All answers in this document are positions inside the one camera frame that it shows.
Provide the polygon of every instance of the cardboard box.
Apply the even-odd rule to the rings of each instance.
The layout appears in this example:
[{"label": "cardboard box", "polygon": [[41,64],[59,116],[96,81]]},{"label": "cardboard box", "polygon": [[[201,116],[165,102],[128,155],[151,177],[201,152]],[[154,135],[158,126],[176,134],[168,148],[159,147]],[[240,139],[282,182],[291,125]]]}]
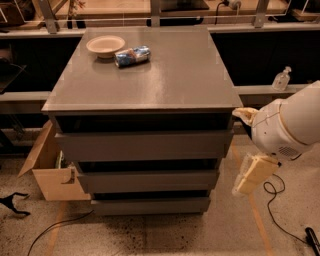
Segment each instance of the cardboard box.
[{"label": "cardboard box", "polygon": [[43,126],[18,177],[32,170],[47,201],[91,200],[84,193],[76,168],[56,169],[60,148],[55,141],[55,129],[48,121]]}]

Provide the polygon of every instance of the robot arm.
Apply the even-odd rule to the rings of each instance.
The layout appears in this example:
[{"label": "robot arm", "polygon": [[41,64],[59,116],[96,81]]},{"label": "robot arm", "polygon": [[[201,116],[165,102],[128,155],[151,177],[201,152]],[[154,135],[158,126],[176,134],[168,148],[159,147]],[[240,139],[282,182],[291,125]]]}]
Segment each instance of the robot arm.
[{"label": "robot arm", "polygon": [[294,160],[320,142],[320,81],[259,111],[240,108],[233,115],[251,126],[252,141],[263,153],[242,163],[233,194],[245,195],[279,168],[278,159]]}]

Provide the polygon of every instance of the floor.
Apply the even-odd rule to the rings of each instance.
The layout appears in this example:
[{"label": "floor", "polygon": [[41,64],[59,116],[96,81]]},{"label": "floor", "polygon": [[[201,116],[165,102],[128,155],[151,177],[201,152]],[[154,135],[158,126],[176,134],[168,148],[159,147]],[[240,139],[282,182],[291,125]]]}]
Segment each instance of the floor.
[{"label": "floor", "polygon": [[[272,221],[267,203],[272,195],[259,186],[253,195],[236,198],[231,194],[239,166],[247,152],[257,148],[242,133],[234,136],[221,174],[204,214],[153,216],[96,216],[88,201],[48,202],[32,172],[17,178],[23,157],[0,157],[0,195],[15,191],[29,193],[15,197],[17,209],[31,212],[21,217],[0,205],[0,254],[45,256],[120,255],[315,255],[308,245],[281,231]],[[285,192],[271,203],[274,218],[288,232],[305,240],[306,227],[320,238],[320,145],[293,162],[283,162],[277,171]],[[275,177],[269,181],[281,188]],[[50,225],[69,219],[50,229]]]}]

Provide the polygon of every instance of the wire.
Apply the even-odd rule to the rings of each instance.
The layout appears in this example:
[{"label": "wire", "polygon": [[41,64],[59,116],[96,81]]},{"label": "wire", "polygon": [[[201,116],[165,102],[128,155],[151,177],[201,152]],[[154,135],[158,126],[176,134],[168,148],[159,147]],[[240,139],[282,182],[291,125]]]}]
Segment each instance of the wire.
[{"label": "wire", "polygon": [[79,217],[79,218],[71,219],[71,220],[64,220],[64,221],[60,221],[60,222],[57,222],[57,223],[52,224],[51,226],[49,226],[48,228],[46,228],[40,235],[37,236],[37,238],[36,238],[36,239],[33,241],[33,243],[31,244],[30,249],[29,249],[29,252],[28,252],[27,255],[28,255],[28,256],[30,255],[31,250],[32,250],[32,247],[35,245],[35,243],[36,243],[43,235],[45,235],[47,232],[49,232],[51,228],[52,228],[52,229],[53,229],[53,228],[56,228],[56,227],[54,227],[54,226],[59,225],[59,224],[62,224],[62,223],[66,223],[66,222],[72,222],[72,221],[77,221],[77,220],[83,219],[83,218],[89,216],[89,215],[90,215],[91,213],[93,213],[93,212],[94,212],[94,211],[92,210],[91,212],[86,213],[85,215],[83,215],[83,216],[81,216],[81,217]]},{"label": "wire", "polygon": [[[299,240],[300,242],[302,242],[302,243],[304,243],[304,244],[309,245],[306,241],[304,241],[304,240],[300,239],[299,237],[297,237],[297,236],[289,233],[288,231],[286,231],[286,230],[285,230],[284,228],[282,228],[282,227],[278,224],[278,222],[275,220],[275,218],[274,218],[274,216],[273,216],[273,214],[272,214],[272,212],[271,212],[271,209],[270,209],[270,204],[273,202],[274,199],[276,199],[276,197],[277,197],[278,194],[280,194],[280,193],[282,193],[282,192],[284,192],[284,191],[286,190],[286,185],[285,185],[283,179],[281,179],[278,175],[272,174],[272,176],[277,177],[277,178],[281,181],[281,183],[282,183],[282,185],[283,185],[283,189],[281,189],[281,190],[276,190],[276,188],[274,187],[274,185],[273,185],[271,182],[269,182],[269,181],[266,181],[266,182],[263,184],[264,190],[265,190],[267,193],[273,195],[273,197],[272,197],[272,198],[269,200],[269,202],[268,202],[268,211],[269,211],[269,213],[270,213],[270,216],[271,216],[274,224],[276,224],[276,226],[277,226],[278,228],[280,228],[284,233],[292,236],[293,238]],[[271,186],[272,191],[267,188],[267,185]]]},{"label": "wire", "polygon": [[222,4],[226,5],[226,1],[223,1],[223,2],[221,2],[221,3],[218,3],[218,5],[217,5],[217,8],[216,8],[216,20],[215,20],[215,22],[214,22],[215,25],[217,25],[219,7],[220,7],[220,5],[222,5]]},{"label": "wire", "polygon": [[240,4],[238,3],[237,4],[237,16],[236,16],[236,20],[235,20],[234,24],[237,24],[238,17],[239,17],[239,12],[240,12]]}]

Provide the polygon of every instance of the plastic bottle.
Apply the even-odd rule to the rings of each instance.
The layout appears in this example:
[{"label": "plastic bottle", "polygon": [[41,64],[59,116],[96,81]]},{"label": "plastic bottle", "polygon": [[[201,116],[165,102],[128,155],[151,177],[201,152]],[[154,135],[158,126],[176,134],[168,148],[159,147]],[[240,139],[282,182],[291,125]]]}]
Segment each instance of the plastic bottle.
[{"label": "plastic bottle", "polygon": [[276,77],[272,83],[273,89],[275,89],[277,91],[284,91],[288,86],[288,83],[290,80],[289,72],[291,72],[291,71],[292,71],[291,68],[289,66],[287,66],[283,70],[283,72],[276,75]]}]

